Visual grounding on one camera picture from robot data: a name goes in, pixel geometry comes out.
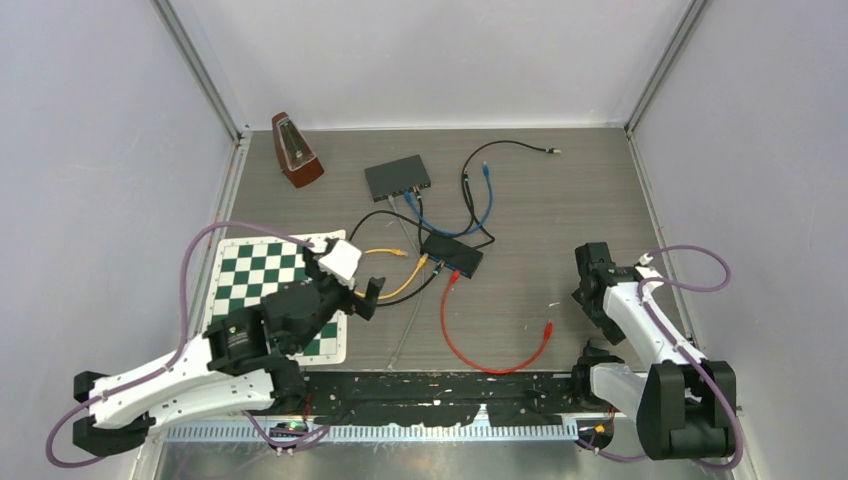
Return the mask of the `black blue network switch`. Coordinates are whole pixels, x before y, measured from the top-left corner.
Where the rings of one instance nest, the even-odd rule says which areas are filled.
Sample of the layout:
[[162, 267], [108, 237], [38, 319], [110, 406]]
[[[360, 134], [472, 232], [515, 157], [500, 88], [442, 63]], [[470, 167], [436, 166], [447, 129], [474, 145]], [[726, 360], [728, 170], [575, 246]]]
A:
[[483, 253], [452, 237], [430, 234], [420, 247], [420, 253], [436, 263], [458, 271], [461, 276], [472, 278], [479, 268]]

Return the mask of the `dark grey network switch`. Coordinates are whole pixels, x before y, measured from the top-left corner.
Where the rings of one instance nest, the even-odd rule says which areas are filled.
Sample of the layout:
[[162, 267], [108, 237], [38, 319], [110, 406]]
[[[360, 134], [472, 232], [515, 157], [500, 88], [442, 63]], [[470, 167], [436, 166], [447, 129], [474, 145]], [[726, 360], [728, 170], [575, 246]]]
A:
[[412, 155], [364, 169], [374, 202], [429, 188], [431, 178], [420, 155]]

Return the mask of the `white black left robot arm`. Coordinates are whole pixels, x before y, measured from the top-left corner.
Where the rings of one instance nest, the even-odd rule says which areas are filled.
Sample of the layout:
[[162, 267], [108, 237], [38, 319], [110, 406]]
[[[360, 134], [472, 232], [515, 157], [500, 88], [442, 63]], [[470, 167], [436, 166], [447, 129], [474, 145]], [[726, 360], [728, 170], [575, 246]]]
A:
[[371, 319], [385, 283], [370, 278], [359, 296], [332, 274], [312, 269], [309, 276], [211, 323], [174, 362], [149, 362], [113, 376], [78, 374], [74, 397], [87, 414], [73, 424], [73, 444], [107, 457], [195, 419], [269, 409], [298, 412], [307, 383], [295, 355], [339, 313]]

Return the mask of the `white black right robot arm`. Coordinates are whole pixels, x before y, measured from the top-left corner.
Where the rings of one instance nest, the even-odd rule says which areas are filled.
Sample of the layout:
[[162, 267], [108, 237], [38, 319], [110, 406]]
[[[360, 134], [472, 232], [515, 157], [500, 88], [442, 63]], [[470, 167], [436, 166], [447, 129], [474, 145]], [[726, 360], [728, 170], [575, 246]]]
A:
[[652, 265], [663, 252], [618, 265], [604, 242], [575, 248], [580, 281], [573, 299], [610, 344], [629, 341], [647, 373], [587, 344], [572, 369], [571, 397], [584, 410], [609, 405], [634, 421], [651, 460], [731, 470], [744, 455], [736, 373], [694, 346], [655, 301], [654, 290], [672, 282]]

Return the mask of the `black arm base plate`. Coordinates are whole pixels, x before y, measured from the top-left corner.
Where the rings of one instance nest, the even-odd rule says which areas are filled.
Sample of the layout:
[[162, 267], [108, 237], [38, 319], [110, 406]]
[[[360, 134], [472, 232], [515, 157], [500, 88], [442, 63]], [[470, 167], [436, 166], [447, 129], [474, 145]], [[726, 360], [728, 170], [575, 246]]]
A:
[[320, 425], [466, 426], [486, 413], [495, 427], [558, 425], [565, 414], [605, 417], [609, 403], [578, 396], [568, 373], [312, 371], [300, 391], [260, 415], [310, 416]]

